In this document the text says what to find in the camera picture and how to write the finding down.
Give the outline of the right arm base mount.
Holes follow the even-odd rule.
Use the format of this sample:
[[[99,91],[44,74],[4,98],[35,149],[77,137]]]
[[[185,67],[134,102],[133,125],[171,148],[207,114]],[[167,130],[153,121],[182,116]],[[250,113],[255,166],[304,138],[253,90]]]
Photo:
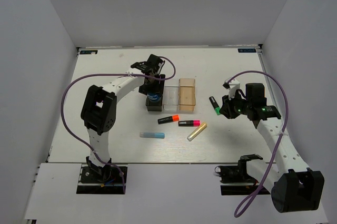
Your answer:
[[[216,166],[214,172],[220,177],[222,196],[248,196],[259,185],[256,179],[250,176],[243,177],[237,166]]]

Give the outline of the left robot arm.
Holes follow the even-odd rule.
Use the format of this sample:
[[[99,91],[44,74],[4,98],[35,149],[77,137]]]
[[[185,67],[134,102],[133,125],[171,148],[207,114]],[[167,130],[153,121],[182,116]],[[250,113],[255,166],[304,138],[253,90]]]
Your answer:
[[[145,106],[148,111],[162,111],[165,75],[154,77],[151,79],[127,75],[104,86],[93,85],[88,89],[81,118],[87,128],[93,150],[86,157],[86,162],[99,181],[107,181],[111,176],[108,132],[116,121],[117,103],[138,88],[138,92],[146,96]]]

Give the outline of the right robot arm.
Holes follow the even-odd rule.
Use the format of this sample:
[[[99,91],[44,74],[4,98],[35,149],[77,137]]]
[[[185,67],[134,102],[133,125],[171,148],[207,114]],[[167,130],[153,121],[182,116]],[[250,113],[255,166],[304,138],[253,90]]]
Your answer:
[[[324,177],[320,171],[313,171],[293,146],[282,128],[279,111],[267,105],[264,85],[248,83],[242,91],[234,79],[224,83],[224,87],[229,93],[222,98],[220,114],[228,119],[245,115],[265,140],[277,166],[268,167],[258,154],[244,155],[239,158],[235,171],[222,169],[224,182],[264,180],[263,188],[271,194],[273,205],[280,213],[317,210]]]

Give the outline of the blue tape roll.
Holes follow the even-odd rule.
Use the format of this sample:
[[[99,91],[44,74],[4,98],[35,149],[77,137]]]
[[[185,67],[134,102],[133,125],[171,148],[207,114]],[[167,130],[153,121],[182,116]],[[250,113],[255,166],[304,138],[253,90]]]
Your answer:
[[[147,98],[148,98],[149,102],[157,103],[157,102],[161,101],[162,94],[160,94],[160,93],[148,93]]]

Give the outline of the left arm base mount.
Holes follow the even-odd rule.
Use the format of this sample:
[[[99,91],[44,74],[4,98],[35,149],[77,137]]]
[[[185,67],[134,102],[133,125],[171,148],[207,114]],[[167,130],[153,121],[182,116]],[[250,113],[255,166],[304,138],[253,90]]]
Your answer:
[[[117,168],[110,167],[107,178],[101,178],[88,166],[83,166],[76,193],[78,195],[123,195],[122,176]]]

